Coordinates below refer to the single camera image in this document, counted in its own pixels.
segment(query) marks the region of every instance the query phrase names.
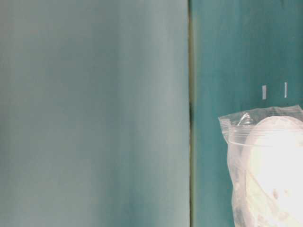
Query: white mark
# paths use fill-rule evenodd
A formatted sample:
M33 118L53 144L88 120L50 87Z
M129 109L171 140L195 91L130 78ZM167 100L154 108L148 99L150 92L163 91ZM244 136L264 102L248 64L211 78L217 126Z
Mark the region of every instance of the white mark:
M266 85L262 86L262 99L265 100L266 99Z
M284 83L284 98L287 98L287 82Z

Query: teal wall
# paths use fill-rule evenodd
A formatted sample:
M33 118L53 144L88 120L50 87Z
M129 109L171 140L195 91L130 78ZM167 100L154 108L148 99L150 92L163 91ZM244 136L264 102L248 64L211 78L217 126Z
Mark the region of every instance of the teal wall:
M256 107L302 104L303 2L191 0L191 14L196 89L194 227L231 227L227 145L217 117ZM266 100L262 85L267 85Z
M1 226L188 226L187 8L173 5L0 1Z

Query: plastic bag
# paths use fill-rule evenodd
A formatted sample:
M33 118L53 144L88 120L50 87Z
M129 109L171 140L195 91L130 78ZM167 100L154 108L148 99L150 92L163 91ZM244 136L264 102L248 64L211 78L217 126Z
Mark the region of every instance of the plastic bag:
M303 227L302 109L253 109L219 121L235 226Z

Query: light blue panel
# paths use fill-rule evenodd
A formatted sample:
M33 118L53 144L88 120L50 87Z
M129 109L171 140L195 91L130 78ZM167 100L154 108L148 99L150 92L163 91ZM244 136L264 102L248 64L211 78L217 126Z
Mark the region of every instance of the light blue panel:
M117 44L115 0L0 1L0 226L117 226Z
M187 1L123 1L120 21L121 226L188 227Z

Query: white plastic container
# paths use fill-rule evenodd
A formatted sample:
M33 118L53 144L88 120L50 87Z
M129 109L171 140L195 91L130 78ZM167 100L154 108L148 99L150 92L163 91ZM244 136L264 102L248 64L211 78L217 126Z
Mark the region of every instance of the white plastic container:
M236 227L303 227L303 112L296 105L219 118Z

